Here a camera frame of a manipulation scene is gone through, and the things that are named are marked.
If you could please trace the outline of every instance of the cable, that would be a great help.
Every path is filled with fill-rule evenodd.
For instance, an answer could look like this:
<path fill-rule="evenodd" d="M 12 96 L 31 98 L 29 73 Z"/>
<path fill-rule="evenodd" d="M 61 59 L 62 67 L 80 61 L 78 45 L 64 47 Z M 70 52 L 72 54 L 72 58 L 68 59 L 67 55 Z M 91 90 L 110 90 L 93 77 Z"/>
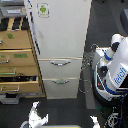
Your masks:
<path fill-rule="evenodd" d="M 95 51 L 93 51 L 93 47 L 95 46 L 95 50 L 96 50 L 96 48 L 99 48 L 99 46 L 97 45 L 97 44 L 92 44 L 92 46 L 91 46 L 91 50 L 92 50 L 92 53 L 94 53 Z"/>
<path fill-rule="evenodd" d="M 108 115 L 105 115 L 104 109 L 105 109 L 105 107 L 102 106 L 101 114 L 102 114 L 102 116 L 107 120 L 107 119 L 108 119 Z"/>
<path fill-rule="evenodd" d="M 107 125 L 109 125 L 111 128 L 114 128 L 114 126 L 118 123 L 118 113 L 114 113 L 116 107 L 113 107 L 112 114 L 107 118 L 107 121 L 105 122 L 104 128 L 106 128 Z"/>
<path fill-rule="evenodd" d="M 29 125 L 29 128 L 32 128 L 32 126 L 29 124 L 29 121 L 24 121 L 20 128 L 24 128 L 24 126 Z"/>
<path fill-rule="evenodd" d="M 81 69 L 81 71 L 83 71 L 84 69 L 91 66 L 92 58 L 93 58 L 92 55 L 84 53 L 83 60 L 82 60 L 82 69 Z"/>
<path fill-rule="evenodd" d="M 123 97 L 122 102 L 121 102 L 121 117 L 120 117 L 120 122 L 119 122 L 119 127 L 118 128 L 120 128 L 120 126 L 121 126 L 121 122 L 122 122 L 122 107 L 123 107 L 123 102 L 124 102 L 125 96 L 127 94 L 128 94 L 128 91 L 125 92 L 124 97 Z"/>

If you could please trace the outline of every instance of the cabinet drawer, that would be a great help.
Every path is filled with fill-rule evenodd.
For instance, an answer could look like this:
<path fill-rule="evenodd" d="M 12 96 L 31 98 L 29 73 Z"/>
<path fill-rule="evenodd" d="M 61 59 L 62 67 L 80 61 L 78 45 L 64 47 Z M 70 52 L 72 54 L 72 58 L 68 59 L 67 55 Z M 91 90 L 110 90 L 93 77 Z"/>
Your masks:
<path fill-rule="evenodd" d="M 0 42 L 0 49 L 31 48 L 26 30 L 0 32 Z"/>
<path fill-rule="evenodd" d="M 43 80 L 47 99 L 77 98 L 79 79 Z"/>
<path fill-rule="evenodd" d="M 31 49 L 28 50 L 1 50 L 0 66 L 27 66 L 35 65 Z"/>
<path fill-rule="evenodd" d="M 39 92 L 38 79 L 27 82 L 0 82 L 0 93 Z"/>
<path fill-rule="evenodd" d="M 24 6 L 5 6 L 5 7 L 0 7 L 2 14 L 4 17 L 25 17 L 26 13 L 22 13 L 22 8 L 24 8 Z M 18 11 L 18 13 L 12 13 L 10 12 L 11 10 L 14 10 L 15 12 Z"/>
<path fill-rule="evenodd" d="M 23 0 L 0 0 L 1 5 L 20 5 L 21 3 L 23 5 Z"/>
<path fill-rule="evenodd" d="M 0 67 L 0 77 L 16 77 L 16 76 L 35 76 L 38 75 L 36 65 L 20 66 L 20 67 Z"/>
<path fill-rule="evenodd" d="M 82 59 L 50 60 L 38 62 L 40 65 L 43 79 L 58 77 L 80 77 Z"/>

